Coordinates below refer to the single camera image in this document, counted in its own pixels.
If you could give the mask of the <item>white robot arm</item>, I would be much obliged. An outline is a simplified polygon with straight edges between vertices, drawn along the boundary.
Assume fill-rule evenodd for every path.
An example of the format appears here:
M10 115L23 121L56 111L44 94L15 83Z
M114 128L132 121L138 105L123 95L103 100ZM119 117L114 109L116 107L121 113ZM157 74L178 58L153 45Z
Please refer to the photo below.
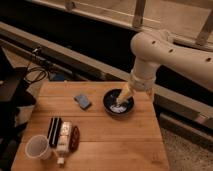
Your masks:
M131 98L135 91L150 92L161 65L213 91L213 52L174 45L166 30L139 32L130 46L135 62L117 97L118 104Z

